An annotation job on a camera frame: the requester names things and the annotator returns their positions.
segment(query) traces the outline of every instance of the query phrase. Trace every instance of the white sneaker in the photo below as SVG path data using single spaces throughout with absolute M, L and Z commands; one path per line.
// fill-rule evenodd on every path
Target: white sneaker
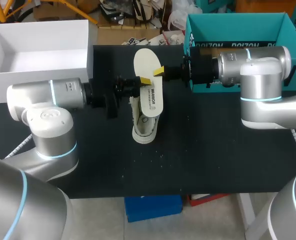
M 140 144 L 151 143 L 157 134 L 159 115 L 155 117 L 145 116 L 140 108 L 140 97 L 130 97 L 129 102 L 132 108 L 133 139 Z
M 163 77 L 154 76 L 161 67 L 156 54 L 148 48 L 136 52 L 133 59 L 136 76 L 150 79 L 151 85 L 140 88 L 140 97 L 130 97 L 133 128 L 132 137 L 140 144 L 151 143 L 157 133 L 159 116 L 164 109 Z

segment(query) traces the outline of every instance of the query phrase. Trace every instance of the white table leg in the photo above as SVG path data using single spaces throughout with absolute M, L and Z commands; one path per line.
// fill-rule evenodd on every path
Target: white table leg
M 245 215 L 248 216 L 247 222 L 246 222 L 248 224 L 247 228 L 246 228 L 245 221 L 244 221 L 246 240 L 259 240 L 262 237 L 262 235 L 268 230 L 268 219 L 267 219 L 268 209 L 269 209 L 270 203 L 272 202 L 272 200 L 274 199 L 276 194 L 277 194 L 277 192 L 275 194 L 273 194 L 273 196 L 271 196 L 271 198 L 267 201 L 265 206 L 262 208 L 262 210 L 259 212 L 259 214 L 255 217 L 255 219 L 252 222 L 250 222 L 252 219 L 252 216 L 255 216 L 253 206 L 250 202 L 251 209 L 252 209 L 252 211 L 251 211 L 250 206 L 247 205 L 247 204 L 249 204 L 248 197 L 246 197 L 246 196 L 243 197 L 243 201 L 246 202 L 246 205 L 244 204 L 243 207 L 248 207 L 248 209 L 242 210 L 242 206 L 240 204 L 239 204 L 239 206 L 240 206 L 241 212 L 246 212 Z
M 241 211 L 243 226 L 244 229 L 247 230 L 248 227 L 255 220 L 255 212 L 252 205 L 252 201 L 250 199 L 249 193 L 237 194 L 237 200 Z

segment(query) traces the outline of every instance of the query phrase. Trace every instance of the shoe insole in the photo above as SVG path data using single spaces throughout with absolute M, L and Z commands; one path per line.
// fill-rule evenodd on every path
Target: shoe insole
M 145 115 L 141 115 L 137 122 L 138 133 L 140 135 L 149 135 L 153 132 L 155 127 L 156 119 L 154 117 L 146 117 Z
M 154 70 L 161 67 L 158 57 L 150 49 L 142 48 L 134 55 L 133 67 L 136 76 L 150 79 L 152 83 L 140 88 L 142 113 L 148 118 L 160 115 L 164 109 L 163 77 L 154 76 Z

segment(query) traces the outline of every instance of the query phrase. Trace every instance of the floor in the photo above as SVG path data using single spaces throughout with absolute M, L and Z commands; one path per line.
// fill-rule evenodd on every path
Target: floor
M 24 22 L 34 22 L 32 14 Z M 97 43 L 97 26 L 90 40 Z M 250 195 L 257 214 L 269 193 Z M 244 225 L 236 195 L 199 206 L 185 205 L 180 214 L 128 223 L 124 198 L 72 199 L 74 227 L 70 240 L 244 240 Z

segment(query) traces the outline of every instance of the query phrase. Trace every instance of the clutter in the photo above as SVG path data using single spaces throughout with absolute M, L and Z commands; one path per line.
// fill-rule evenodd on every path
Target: clutter
M 106 26 L 98 28 L 98 45 L 121 45 L 131 38 L 135 39 L 152 39 L 160 34 L 159 29 L 146 28 L 129 28 L 130 26 L 120 25 L 120 28 L 115 26 Z
M 133 0 L 134 12 L 136 18 L 147 22 L 153 16 L 153 7 L 148 0 Z
M 77 0 L 78 8 L 85 14 L 89 14 L 98 8 L 99 0 Z
M 158 36 L 155 36 L 154 38 L 149 40 L 150 46 L 161 46 L 161 45 L 167 45 L 167 41 L 164 37 L 164 35 L 160 34 Z
M 225 7 L 227 5 L 232 5 L 234 2 L 235 0 L 196 0 L 195 4 L 202 9 L 202 12 L 204 14 L 210 14 L 210 13 L 225 13 L 226 11 L 220 8 Z
M 165 5 L 165 0 L 151 0 L 150 2 L 155 10 L 163 9 Z
M 162 28 L 162 23 L 160 22 L 160 20 L 158 18 L 153 18 L 150 20 L 149 22 L 153 27 L 151 27 L 152 29 L 161 29 Z
M 71 5 L 77 7 L 76 0 L 67 0 Z M 74 19 L 76 12 L 63 5 L 60 2 L 43 2 L 41 5 L 33 8 L 33 17 L 38 21 L 49 19 Z
M 172 10 L 168 19 L 168 30 L 171 24 L 180 30 L 186 29 L 188 14 L 202 14 L 203 10 L 194 5 L 192 0 L 173 0 Z
M 132 0 L 103 0 L 103 4 L 108 5 L 112 9 L 124 12 L 129 16 L 133 15 L 133 2 Z
M 185 35 L 181 30 L 163 31 L 162 34 L 166 39 L 168 45 L 180 45 L 183 44 L 185 41 Z
M 123 42 L 121 45 L 148 45 L 149 42 L 146 38 L 137 39 L 134 37 L 131 37 L 128 41 Z

